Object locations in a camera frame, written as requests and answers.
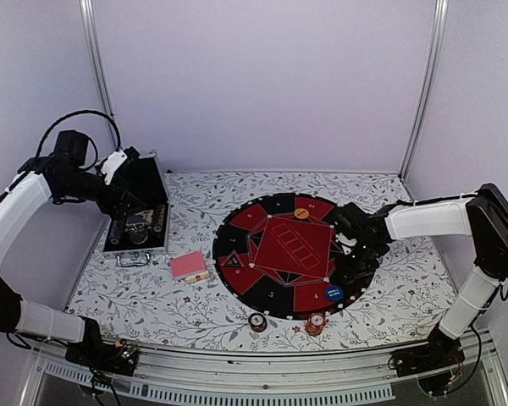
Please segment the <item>blue small blind button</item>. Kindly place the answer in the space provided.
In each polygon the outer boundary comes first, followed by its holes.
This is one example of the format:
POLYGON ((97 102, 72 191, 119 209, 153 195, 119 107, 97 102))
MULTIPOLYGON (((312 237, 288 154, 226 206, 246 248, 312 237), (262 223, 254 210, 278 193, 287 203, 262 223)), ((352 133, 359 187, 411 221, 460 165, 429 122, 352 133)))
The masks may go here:
POLYGON ((337 285, 327 286, 324 291, 325 297, 331 302, 340 302, 344 297, 344 291, 337 285))

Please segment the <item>orange poker chip stack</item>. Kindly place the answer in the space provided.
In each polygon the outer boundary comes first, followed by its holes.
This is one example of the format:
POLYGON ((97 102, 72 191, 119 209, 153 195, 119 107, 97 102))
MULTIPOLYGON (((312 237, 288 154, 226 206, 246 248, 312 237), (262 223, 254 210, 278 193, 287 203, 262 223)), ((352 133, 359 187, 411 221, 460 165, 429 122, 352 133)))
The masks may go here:
POLYGON ((309 336, 316 337, 320 335, 326 325, 326 317, 323 313, 312 313, 309 315, 305 331, 309 336))

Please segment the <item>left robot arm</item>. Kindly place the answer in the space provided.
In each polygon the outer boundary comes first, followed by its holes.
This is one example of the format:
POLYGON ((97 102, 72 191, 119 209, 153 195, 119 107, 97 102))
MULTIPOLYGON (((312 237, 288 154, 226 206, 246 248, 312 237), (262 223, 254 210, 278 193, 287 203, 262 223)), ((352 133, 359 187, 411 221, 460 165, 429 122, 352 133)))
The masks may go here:
MULTIPOLYGON (((43 206, 93 201, 113 220, 144 209, 127 181, 138 150, 117 145, 107 157, 88 165, 86 152, 92 142, 77 130, 61 131, 53 150, 43 155, 39 145, 0 194, 0 271, 10 250, 25 242, 30 226, 43 218, 43 206)), ((0 334, 26 350, 32 348, 31 341, 62 345, 68 362, 87 367, 97 379, 106 373, 133 376, 139 358, 136 346, 124 339, 105 342, 97 321, 24 299, 1 274, 0 334)))

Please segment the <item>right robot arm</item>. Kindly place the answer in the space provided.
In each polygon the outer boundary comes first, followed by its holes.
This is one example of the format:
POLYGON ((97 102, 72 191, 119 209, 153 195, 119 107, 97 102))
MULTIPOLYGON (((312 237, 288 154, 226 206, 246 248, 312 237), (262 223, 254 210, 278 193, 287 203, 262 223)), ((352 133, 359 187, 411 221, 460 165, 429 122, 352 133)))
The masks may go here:
POLYGON ((508 200, 492 183, 470 193, 383 206, 368 214, 349 203, 329 218, 345 256, 337 262, 342 286, 372 276, 396 241, 432 237, 449 268, 456 298, 423 345, 394 351, 390 367, 398 376, 461 367, 460 338, 472 330, 508 284, 508 200))

